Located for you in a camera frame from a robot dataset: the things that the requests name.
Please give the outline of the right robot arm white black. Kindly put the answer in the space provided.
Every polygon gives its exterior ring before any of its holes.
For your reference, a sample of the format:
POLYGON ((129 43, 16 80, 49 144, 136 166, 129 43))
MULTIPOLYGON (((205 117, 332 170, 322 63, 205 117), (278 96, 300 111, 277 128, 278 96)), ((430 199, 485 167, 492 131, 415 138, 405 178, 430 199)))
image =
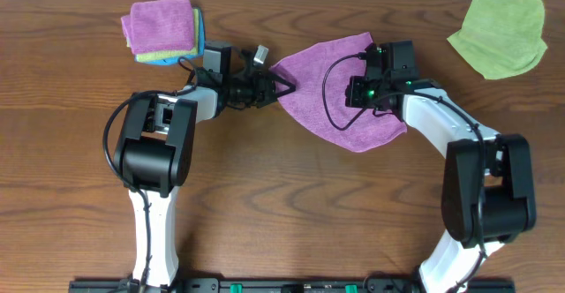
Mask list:
POLYGON ((354 76, 351 108, 389 110, 444 157, 441 218, 445 231, 407 292, 469 292, 474 276, 505 244, 535 225, 528 141, 502 135, 458 107, 431 79, 390 81, 354 76))

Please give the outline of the purple microfiber cloth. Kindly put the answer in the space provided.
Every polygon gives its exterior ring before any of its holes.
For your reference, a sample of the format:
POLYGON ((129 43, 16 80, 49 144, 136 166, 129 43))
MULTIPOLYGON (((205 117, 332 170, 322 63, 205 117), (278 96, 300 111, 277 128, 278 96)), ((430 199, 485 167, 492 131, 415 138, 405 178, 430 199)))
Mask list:
POLYGON ((336 60, 353 56, 373 42, 366 32, 332 41, 319 42, 296 54, 286 56, 269 70, 296 86, 292 98, 282 107, 308 131, 351 152, 362 153, 391 142, 407 132, 405 123, 387 112, 367 110, 345 131, 358 112, 345 106, 345 89, 352 76, 365 73, 365 62, 355 57, 344 60, 328 71, 336 60))

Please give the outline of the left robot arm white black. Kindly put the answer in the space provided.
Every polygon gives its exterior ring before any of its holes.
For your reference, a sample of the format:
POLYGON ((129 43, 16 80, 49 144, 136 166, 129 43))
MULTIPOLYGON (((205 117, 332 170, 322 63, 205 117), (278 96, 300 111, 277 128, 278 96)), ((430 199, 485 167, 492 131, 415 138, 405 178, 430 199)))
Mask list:
POLYGON ((176 288, 176 202, 191 167, 197 123, 226 108, 262 108, 295 91, 294 84, 266 70, 267 53, 264 46, 249 51, 208 41, 202 65, 178 58, 190 72, 182 89, 135 93, 117 107, 124 122, 115 151, 104 153, 129 191, 137 250, 123 292, 176 288))

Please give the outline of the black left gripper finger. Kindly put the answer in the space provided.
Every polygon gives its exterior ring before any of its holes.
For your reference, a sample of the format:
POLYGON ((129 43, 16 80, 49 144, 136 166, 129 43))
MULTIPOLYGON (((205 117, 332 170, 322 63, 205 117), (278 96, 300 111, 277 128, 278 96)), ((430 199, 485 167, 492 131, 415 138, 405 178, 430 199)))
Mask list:
POLYGON ((279 84, 282 84, 288 88, 294 88, 295 85, 292 84, 291 82, 289 82, 288 80, 280 77, 279 75, 275 74, 275 73, 270 73, 270 77, 273 79, 274 82, 277 82, 279 84))
POLYGON ((277 90, 275 92, 275 98, 277 100, 278 103, 280 103, 281 105, 283 105, 285 102, 287 102, 289 99, 292 98, 292 95, 296 92, 296 88, 295 87, 286 87, 284 89, 281 90, 277 90))

